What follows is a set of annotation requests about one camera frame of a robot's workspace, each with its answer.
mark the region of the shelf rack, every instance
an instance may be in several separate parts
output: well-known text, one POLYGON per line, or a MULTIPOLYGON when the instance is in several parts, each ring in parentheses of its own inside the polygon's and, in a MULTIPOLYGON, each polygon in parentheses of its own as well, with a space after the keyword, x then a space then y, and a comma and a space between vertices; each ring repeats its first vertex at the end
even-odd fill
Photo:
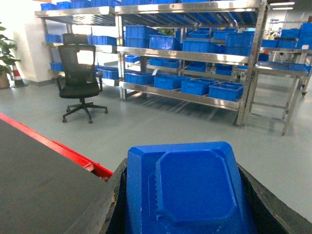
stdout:
POLYGON ((118 27, 117 51, 119 53, 118 66, 119 75, 121 76, 120 97, 126 99, 137 92, 143 92, 237 111, 238 117, 236 124, 242 125, 250 92, 251 80, 255 74, 253 68, 259 57, 261 38, 263 38, 268 10, 269 6, 267 0, 221 0, 212 2, 116 7, 116 25, 118 27), (128 24, 127 22, 129 21, 134 22, 133 24, 143 24, 150 27, 255 27, 256 31, 250 57, 154 50, 124 47, 123 26, 128 24), (126 83, 124 82, 125 55, 141 56, 142 72, 145 72, 147 69, 147 57, 248 65, 243 96, 238 102, 230 102, 216 98, 185 94, 179 92, 179 90, 163 90, 151 86, 126 83))
MULTIPOLYGON (((81 9, 67 10, 51 10, 51 11, 36 11, 35 15, 42 19, 45 33, 48 34, 46 20, 51 20, 59 23, 65 23, 68 33, 72 32, 72 25, 90 25, 90 26, 115 26, 115 9, 109 6, 90 7, 81 9)), ((49 47, 50 60, 53 60, 52 48, 57 48, 62 43, 46 43, 43 45, 49 47)), ((97 52, 116 54, 117 47, 110 45, 97 45, 97 52)), ((119 81, 111 79, 102 79, 102 82, 109 86, 118 86, 119 81)))

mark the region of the stainless steel shelf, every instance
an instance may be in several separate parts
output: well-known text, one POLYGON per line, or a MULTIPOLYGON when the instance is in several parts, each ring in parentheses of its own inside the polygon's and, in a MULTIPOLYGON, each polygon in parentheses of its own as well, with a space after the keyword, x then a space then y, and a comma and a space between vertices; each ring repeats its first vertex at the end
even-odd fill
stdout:
POLYGON ((308 71, 303 64, 278 63, 278 62, 257 62, 254 69, 262 74, 268 75, 290 75, 307 77, 308 71))
POLYGON ((115 11, 125 21, 151 27, 255 27, 260 5, 260 0, 221 0, 117 6, 115 11))
POLYGON ((116 26, 115 10, 108 6, 36 11, 35 15, 42 19, 66 24, 116 26))
MULTIPOLYGON (((60 45, 63 45, 63 43, 51 43, 51 42, 43 42, 43 45, 57 48, 60 45)), ((117 53, 117 47, 111 46, 111 45, 96 45, 97 52, 101 53, 107 53, 107 54, 116 54, 117 53)))
POLYGON ((281 53, 292 53, 292 54, 312 54, 312 50, 303 50, 303 49, 284 49, 284 48, 268 48, 261 47, 261 52, 263 51, 272 51, 272 52, 281 52, 281 53))
POLYGON ((187 61, 213 62, 231 65, 247 65, 249 57, 238 55, 222 55, 210 53, 195 53, 175 50, 154 50, 117 46, 117 51, 124 55, 138 55, 187 61))
POLYGON ((173 90, 158 89, 158 88, 151 87, 151 86, 131 84, 131 83, 123 82, 123 81, 120 81, 119 85, 120 87, 124 89, 130 89, 134 91, 160 95, 160 96, 168 97, 168 98, 175 98, 175 99, 179 99, 183 101, 195 102, 195 103, 199 103, 199 104, 203 104, 207 106, 213 106, 213 107, 218 107, 218 108, 232 110, 232 111, 238 111, 239 106, 240 106, 240 101, 239 102, 225 101, 225 100, 220 100, 220 99, 211 98, 211 97, 185 94, 185 93, 181 93, 181 92, 173 91, 173 90))

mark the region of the epoxy floor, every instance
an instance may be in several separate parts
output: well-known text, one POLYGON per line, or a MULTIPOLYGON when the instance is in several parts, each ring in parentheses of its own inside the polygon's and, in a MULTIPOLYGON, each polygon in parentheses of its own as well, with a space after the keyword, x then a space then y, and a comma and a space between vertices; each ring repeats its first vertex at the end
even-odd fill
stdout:
MULTIPOLYGON (((238 163, 312 221, 311 89, 305 98, 300 96, 286 136, 281 135, 283 125, 278 123, 251 117, 240 128, 233 125, 236 112, 157 96, 121 100, 119 88, 107 86, 98 97, 89 99, 109 109, 109 114, 91 111, 93 124, 84 111, 62 123, 66 105, 78 101, 59 98, 56 85, 0 90, 0 112, 112 171, 134 145, 227 141, 238 163)), ((278 104, 286 97, 282 90, 259 89, 255 100, 278 104)), ((269 108, 255 111, 277 113, 269 108)))

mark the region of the red metal edge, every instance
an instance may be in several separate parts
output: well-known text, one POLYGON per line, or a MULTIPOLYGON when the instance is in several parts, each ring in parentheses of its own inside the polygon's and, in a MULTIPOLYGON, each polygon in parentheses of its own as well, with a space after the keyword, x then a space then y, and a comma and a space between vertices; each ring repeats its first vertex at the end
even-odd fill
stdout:
POLYGON ((69 160, 75 162, 76 164, 80 165, 81 167, 85 168, 86 170, 95 173, 98 177, 101 178, 110 178, 113 174, 110 170, 104 168, 100 164, 93 162, 92 160, 88 159, 87 157, 75 152, 74 150, 66 147, 65 145, 57 142, 51 141, 48 138, 40 135, 33 129, 27 127, 26 125, 17 122, 14 119, 0 113, 0 119, 7 122, 8 124, 12 125, 13 127, 19 129, 23 133, 27 134, 28 136, 32 137, 33 139, 39 141, 40 143, 44 144, 45 146, 49 147, 50 149, 58 152, 59 154, 63 155, 64 157, 68 158, 69 160))

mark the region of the blue plastic bin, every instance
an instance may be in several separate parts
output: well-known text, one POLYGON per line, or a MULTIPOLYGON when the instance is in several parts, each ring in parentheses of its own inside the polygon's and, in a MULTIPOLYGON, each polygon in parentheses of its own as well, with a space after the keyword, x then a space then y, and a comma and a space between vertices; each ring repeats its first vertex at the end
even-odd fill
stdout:
POLYGON ((48 43, 62 43, 62 36, 55 34, 46 34, 45 41, 48 43))
POLYGON ((73 9, 91 7, 91 2, 88 0, 71 0, 71 1, 73 9))
POLYGON ((231 76, 232 75, 232 71, 230 71, 230 70, 216 70, 215 73, 217 75, 224 75, 224 76, 231 76))
POLYGON ((176 59, 167 59, 164 61, 164 67, 178 68, 179 64, 180 61, 176 59))
POLYGON ((91 7, 101 7, 101 6, 120 6, 120 1, 117 0, 91 0, 91 7))
POLYGON ((121 6, 147 5, 152 4, 152 0, 122 0, 121 6))
POLYGON ((167 60, 166 58, 151 58, 150 59, 150 65, 163 67, 164 66, 164 62, 166 60, 167 60))
POLYGON ((228 47, 225 46, 224 53, 226 55, 240 55, 240 56, 250 56, 252 52, 251 47, 228 47))
POLYGON ((302 46, 304 45, 307 45, 309 46, 308 49, 312 49, 312 41, 298 41, 298 44, 297 44, 297 49, 302 49, 302 46))
POLYGON ((284 49, 294 49, 296 48, 297 41, 295 40, 278 40, 277 47, 284 49))
POLYGON ((128 56, 126 57, 126 62, 135 63, 135 62, 139 62, 140 59, 141 59, 140 56, 128 55, 128 56))
POLYGON ((209 97, 227 101, 237 101, 241 98, 243 87, 214 84, 209 87, 209 97))
POLYGON ((63 72, 63 64, 61 62, 51 62, 51 70, 53 71, 59 71, 59 72, 63 72))
POLYGON ((221 84, 227 84, 227 85, 232 85, 232 86, 237 86, 237 87, 243 87, 243 88, 240 90, 240 94, 239 94, 240 97, 243 95, 244 84, 234 83, 234 82, 228 82, 228 81, 222 82, 221 84))
POLYGON ((262 40, 262 47, 276 48, 278 40, 262 40))
POLYGON ((254 35, 250 33, 229 33, 226 36, 225 46, 230 47, 251 47, 254 35))
POLYGON ((98 72, 103 73, 103 77, 105 79, 119 79, 119 73, 117 67, 109 67, 105 69, 97 69, 98 72))
POLYGON ((183 41, 183 51, 218 53, 219 46, 206 40, 186 39, 183 41))
POLYGON ((205 62, 192 62, 186 68, 189 71, 204 72, 206 70, 205 62))
POLYGON ((298 38, 300 29, 283 29, 281 38, 298 38))
POLYGON ((150 41, 144 38, 125 38, 126 47, 148 48, 150 41))
POLYGON ((57 10, 57 6, 52 3, 42 3, 41 5, 41 11, 51 11, 51 10, 57 10))
POLYGON ((260 54, 259 55, 259 61, 263 61, 263 62, 267 62, 267 61, 269 61, 269 57, 270 57, 270 55, 267 55, 267 54, 260 54))
POLYGON ((213 79, 193 79, 182 81, 181 92, 194 95, 205 95, 209 93, 209 86, 218 83, 213 79))
POLYGON ((58 10, 72 9, 72 3, 69 1, 57 2, 57 9, 58 10))
POLYGON ((154 87, 160 89, 178 89, 181 88, 181 83, 183 80, 190 80, 190 77, 181 76, 161 76, 155 77, 154 87))
POLYGON ((149 48, 158 50, 180 50, 180 43, 175 37, 150 35, 149 48))
POLYGON ((256 233, 226 142, 131 148, 126 214, 129 234, 256 233))
POLYGON ((197 30, 189 33, 189 38, 210 38, 210 31, 197 30))
POLYGON ((125 73, 125 80, 132 84, 148 85, 154 83, 154 76, 152 76, 152 73, 131 72, 125 73))
POLYGON ((93 45, 112 45, 117 46, 117 39, 108 36, 93 36, 93 45))
POLYGON ((149 40, 150 35, 157 34, 158 30, 143 25, 127 25, 126 38, 144 38, 149 40))

